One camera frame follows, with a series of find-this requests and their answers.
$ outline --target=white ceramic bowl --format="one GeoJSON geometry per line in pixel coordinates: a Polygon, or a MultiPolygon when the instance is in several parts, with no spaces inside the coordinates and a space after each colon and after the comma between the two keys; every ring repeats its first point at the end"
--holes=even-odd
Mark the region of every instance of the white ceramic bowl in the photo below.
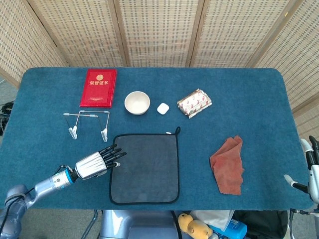
{"type": "Polygon", "coordinates": [[[150,107],[150,98],[142,91],[133,91],[126,96],[125,108],[134,115],[144,114],[150,107]]]}

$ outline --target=black bag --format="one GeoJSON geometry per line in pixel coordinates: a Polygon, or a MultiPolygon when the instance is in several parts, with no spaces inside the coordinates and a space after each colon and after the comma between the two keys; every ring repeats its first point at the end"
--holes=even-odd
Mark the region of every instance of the black bag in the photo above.
{"type": "Polygon", "coordinates": [[[282,239],[287,225],[287,211],[235,211],[233,219],[247,225],[251,239],[282,239]]]}

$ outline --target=blue bottle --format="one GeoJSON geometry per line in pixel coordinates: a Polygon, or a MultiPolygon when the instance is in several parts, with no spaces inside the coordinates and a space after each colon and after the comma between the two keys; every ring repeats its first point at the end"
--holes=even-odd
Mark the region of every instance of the blue bottle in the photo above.
{"type": "Polygon", "coordinates": [[[242,222],[236,221],[234,219],[232,219],[229,222],[228,227],[226,228],[224,232],[221,229],[216,228],[212,225],[208,225],[208,226],[212,228],[215,233],[218,233],[230,239],[243,239],[247,233],[247,226],[243,224],[242,222]]]}

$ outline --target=yellow plush toy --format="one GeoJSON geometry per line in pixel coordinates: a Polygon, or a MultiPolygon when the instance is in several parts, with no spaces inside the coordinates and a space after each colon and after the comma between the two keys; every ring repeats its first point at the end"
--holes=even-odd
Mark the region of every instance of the yellow plush toy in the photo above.
{"type": "Polygon", "coordinates": [[[194,220],[191,215],[182,213],[178,217],[178,224],[182,232],[189,234],[194,239],[208,239],[213,230],[205,223],[194,220]]]}

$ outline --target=red certificate book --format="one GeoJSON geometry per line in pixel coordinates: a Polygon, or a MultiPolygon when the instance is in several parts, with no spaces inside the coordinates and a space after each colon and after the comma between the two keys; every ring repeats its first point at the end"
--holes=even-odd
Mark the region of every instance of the red certificate book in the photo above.
{"type": "Polygon", "coordinates": [[[111,107],[116,69],[88,69],[81,107],[111,107]]]}

